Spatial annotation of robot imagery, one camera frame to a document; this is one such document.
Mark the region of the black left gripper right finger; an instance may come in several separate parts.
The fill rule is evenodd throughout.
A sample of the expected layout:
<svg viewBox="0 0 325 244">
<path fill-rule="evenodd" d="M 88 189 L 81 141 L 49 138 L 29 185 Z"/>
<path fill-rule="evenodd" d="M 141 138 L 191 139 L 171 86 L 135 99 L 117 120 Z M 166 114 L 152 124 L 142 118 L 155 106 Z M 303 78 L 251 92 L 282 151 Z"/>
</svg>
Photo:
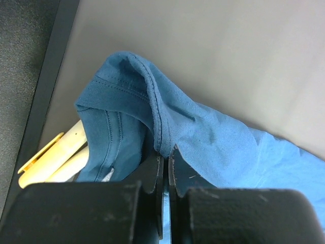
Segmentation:
<svg viewBox="0 0 325 244">
<path fill-rule="evenodd" d="M 287 189 L 217 188 L 174 149 L 168 161 L 172 243 L 318 243 L 307 198 Z"/>
</svg>

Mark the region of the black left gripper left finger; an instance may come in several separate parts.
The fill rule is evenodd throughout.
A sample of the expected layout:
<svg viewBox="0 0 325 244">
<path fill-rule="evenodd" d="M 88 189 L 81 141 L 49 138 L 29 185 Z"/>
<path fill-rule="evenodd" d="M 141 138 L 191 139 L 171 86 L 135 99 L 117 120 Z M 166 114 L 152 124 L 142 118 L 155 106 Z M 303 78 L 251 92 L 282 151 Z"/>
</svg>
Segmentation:
<svg viewBox="0 0 325 244">
<path fill-rule="evenodd" d="M 119 182 L 30 185 L 10 208 L 1 243 L 158 243 L 163 172 L 154 152 Z"/>
</svg>

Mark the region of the blue t shirt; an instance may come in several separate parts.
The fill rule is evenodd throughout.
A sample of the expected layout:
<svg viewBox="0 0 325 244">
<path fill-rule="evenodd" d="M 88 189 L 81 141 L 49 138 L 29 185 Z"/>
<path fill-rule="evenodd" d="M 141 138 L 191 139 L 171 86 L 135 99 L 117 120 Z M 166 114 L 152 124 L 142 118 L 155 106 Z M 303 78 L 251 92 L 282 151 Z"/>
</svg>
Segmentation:
<svg viewBox="0 0 325 244">
<path fill-rule="evenodd" d="M 193 101 L 153 63 L 109 56 L 75 103 L 89 147 L 78 181 L 120 181 L 152 150 L 175 148 L 221 188 L 302 192 L 324 222 L 324 161 L 287 140 Z"/>
</svg>

